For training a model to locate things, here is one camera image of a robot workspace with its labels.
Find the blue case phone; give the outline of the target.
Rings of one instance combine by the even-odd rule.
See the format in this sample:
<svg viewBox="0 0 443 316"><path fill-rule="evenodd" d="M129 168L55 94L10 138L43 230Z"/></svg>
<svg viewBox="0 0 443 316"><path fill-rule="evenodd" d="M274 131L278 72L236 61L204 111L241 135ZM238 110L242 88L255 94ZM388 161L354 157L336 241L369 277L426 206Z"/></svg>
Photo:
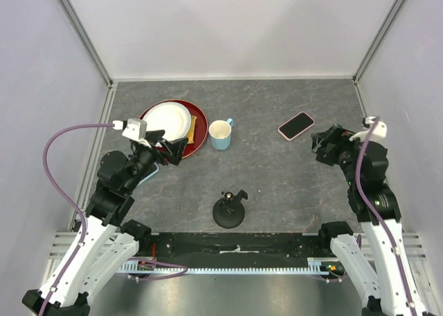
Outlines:
<svg viewBox="0 0 443 316"><path fill-rule="evenodd" d="M145 183L147 180L149 180L151 177L153 177L155 174L157 174L159 172L159 166L154 163L149 170L147 171L147 173L142 177L142 179L138 182L137 186L142 185L143 183Z"/></svg>

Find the black round phone stand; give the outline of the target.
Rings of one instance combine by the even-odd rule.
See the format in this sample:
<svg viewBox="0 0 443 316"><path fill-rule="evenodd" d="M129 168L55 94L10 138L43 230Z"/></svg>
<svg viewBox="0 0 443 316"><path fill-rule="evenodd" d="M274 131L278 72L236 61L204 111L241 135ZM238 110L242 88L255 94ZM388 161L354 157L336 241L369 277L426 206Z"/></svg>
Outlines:
<svg viewBox="0 0 443 316"><path fill-rule="evenodd" d="M241 189L237 194L222 192L220 198L213 206L213 219L218 226L224 229L238 227L245 217L242 200L248 199L248 194Z"/></svg>

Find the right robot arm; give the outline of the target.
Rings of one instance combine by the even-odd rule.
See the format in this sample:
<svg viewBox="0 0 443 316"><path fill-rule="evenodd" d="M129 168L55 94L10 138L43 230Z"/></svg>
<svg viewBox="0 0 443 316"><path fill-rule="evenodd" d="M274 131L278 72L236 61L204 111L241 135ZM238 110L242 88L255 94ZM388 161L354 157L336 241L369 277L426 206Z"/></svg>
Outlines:
<svg viewBox="0 0 443 316"><path fill-rule="evenodd" d="M311 136L311 150L323 164L338 165L348 184L348 203L372 251L363 255L346 222L324 223L318 251L336 256L356 288L362 315L430 315L415 283L404 247L401 212L386 182L388 150L380 144L387 125L376 117L352 132L335 124Z"/></svg>

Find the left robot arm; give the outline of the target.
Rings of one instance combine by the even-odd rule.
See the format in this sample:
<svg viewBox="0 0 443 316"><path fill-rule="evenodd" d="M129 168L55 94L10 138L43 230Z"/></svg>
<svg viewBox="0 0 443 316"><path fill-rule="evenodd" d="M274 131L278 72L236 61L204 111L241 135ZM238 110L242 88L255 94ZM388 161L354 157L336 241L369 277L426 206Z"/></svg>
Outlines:
<svg viewBox="0 0 443 316"><path fill-rule="evenodd" d="M163 130L136 133L132 154L110 151L100 161L96 190L84 212L77 236L55 272L22 303L36 315L88 315L94 299L117 270L134 255L152 248L151 229L123 221L134 204L133 191L155 165L178 165L187 138L172 142Z"/></svg>

